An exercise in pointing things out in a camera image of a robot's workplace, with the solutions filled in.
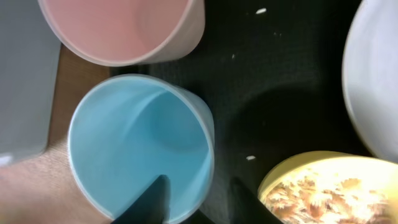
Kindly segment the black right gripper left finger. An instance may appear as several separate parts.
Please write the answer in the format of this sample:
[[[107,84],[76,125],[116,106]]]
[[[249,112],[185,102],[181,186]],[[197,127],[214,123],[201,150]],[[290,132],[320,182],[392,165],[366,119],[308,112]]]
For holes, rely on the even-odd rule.
[[[142,195],[111,224],[162,224],[169,218],[170,181],[160,175]]]

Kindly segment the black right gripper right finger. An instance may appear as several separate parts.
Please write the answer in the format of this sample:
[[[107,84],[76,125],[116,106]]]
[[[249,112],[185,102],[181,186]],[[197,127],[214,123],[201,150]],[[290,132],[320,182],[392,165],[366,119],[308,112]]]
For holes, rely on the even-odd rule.
[[[238,179],[231,179],[231,223],[282,224]]]

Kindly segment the food scraps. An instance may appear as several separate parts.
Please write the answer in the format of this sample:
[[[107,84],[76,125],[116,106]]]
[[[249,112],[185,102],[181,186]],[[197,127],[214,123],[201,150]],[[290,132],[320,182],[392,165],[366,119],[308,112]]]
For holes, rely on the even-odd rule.
[[[317,174],[288,176],[260,201],[282,223],[395,223],[387,197],[361,179],[322,179]]]

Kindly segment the yellow bowl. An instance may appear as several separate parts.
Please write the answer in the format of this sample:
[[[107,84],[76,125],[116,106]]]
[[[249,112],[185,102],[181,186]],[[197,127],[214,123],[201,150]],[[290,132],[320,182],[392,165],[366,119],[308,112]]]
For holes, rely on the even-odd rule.
[[[257,197],[282,223],[397,223],[397,164],[304,152],[277,164]]]

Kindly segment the light blue plastic cup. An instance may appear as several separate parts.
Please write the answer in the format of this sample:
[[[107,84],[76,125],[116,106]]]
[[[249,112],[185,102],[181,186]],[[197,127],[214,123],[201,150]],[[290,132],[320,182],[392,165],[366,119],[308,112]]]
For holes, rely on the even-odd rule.
[[[184,222],[209,192],[214,147],[213,115],[200,97],[140,74],[96,85],[78,104],[68,130],[75,181],[112,219],[165,175],[170,181],[167,222]]]

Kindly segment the pink plastic cup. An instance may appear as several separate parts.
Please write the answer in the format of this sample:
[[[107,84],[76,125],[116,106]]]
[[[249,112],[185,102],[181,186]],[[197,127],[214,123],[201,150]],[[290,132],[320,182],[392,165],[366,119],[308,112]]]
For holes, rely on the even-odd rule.
[[[176,60],[205,30],[204,0],[39,0],[62,44],[108,67]]]

